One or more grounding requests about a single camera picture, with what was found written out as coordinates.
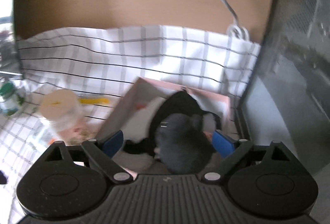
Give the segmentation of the yellow rimmed round pad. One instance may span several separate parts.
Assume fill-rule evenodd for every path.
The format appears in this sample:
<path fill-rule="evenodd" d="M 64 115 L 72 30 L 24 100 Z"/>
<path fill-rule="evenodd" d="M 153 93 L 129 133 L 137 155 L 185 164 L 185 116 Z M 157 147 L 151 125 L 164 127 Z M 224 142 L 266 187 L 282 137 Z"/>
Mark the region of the yellow rimmed round pad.
<path fill-rule="evenodd" d="M 97 97 L 97 98 L 90 98 L 90 97 L 78 97 L 78 100 L 81 104 L 94 104 L 94 105 L 109 105 L 110 101 L 107 98 Z"/>

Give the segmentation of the black plush toy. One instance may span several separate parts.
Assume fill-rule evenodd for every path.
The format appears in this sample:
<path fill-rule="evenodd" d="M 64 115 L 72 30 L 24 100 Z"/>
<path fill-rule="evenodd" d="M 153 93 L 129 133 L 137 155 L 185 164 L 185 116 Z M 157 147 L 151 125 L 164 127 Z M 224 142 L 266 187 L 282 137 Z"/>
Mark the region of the black plush toy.
<path fill-rule="evenodd" d="M 215 149 L 203 132 L 201 115 L 171 114 L 156 130 L 160 161 L 172 174 L 197 174 Z"/>

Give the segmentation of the black cap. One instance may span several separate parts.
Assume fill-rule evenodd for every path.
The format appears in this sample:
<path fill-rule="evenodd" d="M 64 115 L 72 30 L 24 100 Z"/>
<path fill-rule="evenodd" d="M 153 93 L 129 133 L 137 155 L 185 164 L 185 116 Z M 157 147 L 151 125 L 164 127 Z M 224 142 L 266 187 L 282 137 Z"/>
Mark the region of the black cap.
<path fill-rule="evenodd" d="M 201 115 L 203 117 L 203 132 L 207 129 L 214 131 L 222 127 L 221 118 L 218 115 L 202 110 L 197 101 L 186 91 L 176 92 L 164 101 L 152 120 L 149 135 L 155 146 L 154 152 L 157 148 L 155 142 L 156 130 L 160 123 L 171 114 Z"/>

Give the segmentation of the pink cardboard box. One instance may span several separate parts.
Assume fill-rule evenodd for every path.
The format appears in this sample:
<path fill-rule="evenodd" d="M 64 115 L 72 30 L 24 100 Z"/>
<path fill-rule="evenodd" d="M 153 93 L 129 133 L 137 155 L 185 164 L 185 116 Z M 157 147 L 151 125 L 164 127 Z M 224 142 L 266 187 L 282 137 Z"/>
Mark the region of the pink cardboard box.
<path fill-rule="evenodd" d="M 197 174 L 215 154 L 216 130 L 226 132 L 230 99 L 178 84 L 139 78 L 115 105 L 96 138 L 122 131 L 112 160 L 135 174 Z"/>

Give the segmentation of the clear jar floral label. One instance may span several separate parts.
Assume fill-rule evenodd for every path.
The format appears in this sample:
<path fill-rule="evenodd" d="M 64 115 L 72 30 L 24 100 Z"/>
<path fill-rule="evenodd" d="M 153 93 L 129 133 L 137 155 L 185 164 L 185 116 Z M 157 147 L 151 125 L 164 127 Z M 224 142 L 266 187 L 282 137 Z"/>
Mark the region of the clear jar floral label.
<path fill-rule="evenodd" d="M 78 145 L 88 134 L 77 95 L 60 89 L 44 96 L 38 109 L 42 123 L 67 145 Z"/>

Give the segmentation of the grey metal cabinet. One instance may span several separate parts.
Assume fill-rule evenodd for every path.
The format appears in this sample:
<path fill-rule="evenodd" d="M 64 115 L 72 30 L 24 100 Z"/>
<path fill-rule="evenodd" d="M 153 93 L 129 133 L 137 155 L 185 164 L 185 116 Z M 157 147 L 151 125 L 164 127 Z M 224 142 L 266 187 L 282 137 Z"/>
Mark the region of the grey metal cabinet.
<path fill-rule="evenodd" d="M 329 0 L 273 0 L 237 115 L 243 135 L 282 141 L 310 173 L 329 164 Z"/>

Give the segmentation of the white checkered tablecloth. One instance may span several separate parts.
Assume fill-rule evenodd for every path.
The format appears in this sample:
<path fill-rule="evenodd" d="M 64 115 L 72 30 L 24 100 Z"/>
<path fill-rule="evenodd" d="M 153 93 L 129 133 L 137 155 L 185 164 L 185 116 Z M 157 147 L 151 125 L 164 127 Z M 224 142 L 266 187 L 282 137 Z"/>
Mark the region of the white checkered tablecloth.
<path fill-rule="evenodd" d="M 236 108 L 260 49 L 225 34 L 161 25 L 61 28 L 19 41 L 24 79 L 17 87 L 24 105 L 12 117 L 1 115 L 1 171 L 8 180 L 1 186 L 1 223 L 17 223 L 24 215 L 15 188 L 41 155 L 31 138 L 42 127 L 36 111 L 44 95 L 67 88 L 107 97 L 110 104 L 84 110 L 95 128 L 139 77 L 219 93 Z"/>

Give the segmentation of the green lid jar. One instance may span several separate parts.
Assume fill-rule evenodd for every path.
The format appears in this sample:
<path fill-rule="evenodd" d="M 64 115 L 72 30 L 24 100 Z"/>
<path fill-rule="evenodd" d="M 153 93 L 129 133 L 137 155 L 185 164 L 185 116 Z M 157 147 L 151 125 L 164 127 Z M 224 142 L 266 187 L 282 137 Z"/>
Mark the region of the green lid jar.
<path fill-rule="evenodd" d="M 12 116 L 18 112 L 25 99 L 18 93 L 16 86 L 7 81 L 1 86 L 1 111 L 6 116 Z"/>

